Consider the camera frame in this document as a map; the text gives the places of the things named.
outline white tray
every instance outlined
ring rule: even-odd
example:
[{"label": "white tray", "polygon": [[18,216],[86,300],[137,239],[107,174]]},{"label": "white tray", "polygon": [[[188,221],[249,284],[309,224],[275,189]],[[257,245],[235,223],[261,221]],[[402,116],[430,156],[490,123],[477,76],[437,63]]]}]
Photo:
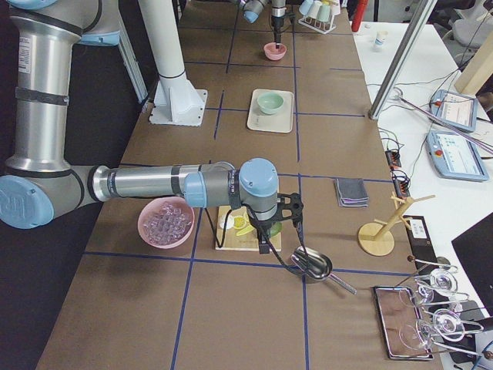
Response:
[{"label": "white tray", "polygon": [[[257,97],[261,93],[272,91],[278,93],[284,99],[284,104],[276,114],[262,113],[257,104]],[[256,131],[268,131],[272,133],[290,133],[293,129],[294,94],[291,91],[256,89],[252,93],[250,111],[246,127]]]}]

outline green bowl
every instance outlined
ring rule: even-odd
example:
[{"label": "green bowl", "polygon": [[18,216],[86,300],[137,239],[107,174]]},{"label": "green bowl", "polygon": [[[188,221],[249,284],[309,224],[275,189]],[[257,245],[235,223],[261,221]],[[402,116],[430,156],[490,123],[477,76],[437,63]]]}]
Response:
[{"label": "green bowl", "polygon": [[284,99],[276,92],[265,92],[259,95],[257,103],[265,114],[276,114],[283,107]]}]

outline round wooden base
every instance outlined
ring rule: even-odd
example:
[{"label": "round wooden base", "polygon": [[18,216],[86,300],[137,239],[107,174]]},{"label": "round wooden base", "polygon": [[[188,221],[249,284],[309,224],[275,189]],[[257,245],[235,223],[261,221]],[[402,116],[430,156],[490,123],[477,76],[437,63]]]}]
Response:
[{"label": "round wooden base", "polygon": [[391,232],[385,233],[380,240],[373,240],[383,226],[370,222],[361,227],[357,233],[357,239],[363,250],[373,256],[386,256],[394,249],[394,237]]}]

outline dark background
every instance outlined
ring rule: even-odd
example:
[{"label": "dark background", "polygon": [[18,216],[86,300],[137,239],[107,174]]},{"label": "dark background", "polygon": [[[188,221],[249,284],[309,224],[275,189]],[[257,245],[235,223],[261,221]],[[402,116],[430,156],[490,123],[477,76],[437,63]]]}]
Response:
[{"label": "dark background", "polygon": [[[120,11],[149,88],[157,74],[137,1]],[[14,150],[17,58],[18,30],[0,1],[0,173]],[[141,109],[118,47],[75,45],[69,95],[65,158],[117,167]],[[33,230],[0,222],[0,369],[36,367],[101,206]]]}]

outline tablet device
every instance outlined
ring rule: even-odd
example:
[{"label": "tablet device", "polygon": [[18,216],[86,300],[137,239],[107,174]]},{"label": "tablet device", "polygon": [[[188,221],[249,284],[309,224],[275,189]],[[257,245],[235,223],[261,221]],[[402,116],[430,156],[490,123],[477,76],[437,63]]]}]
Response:
[{"label": "tablet device", "polygon": [[476,145],[456,133],[431,131],[426,142],[431,160],[441,177],[486,181],[489,176]]},{"label": "tablet device", "polygon": [[478,100],[457,92],[438,90],[431,104],[431,113],[466,133],[476,130]]}]

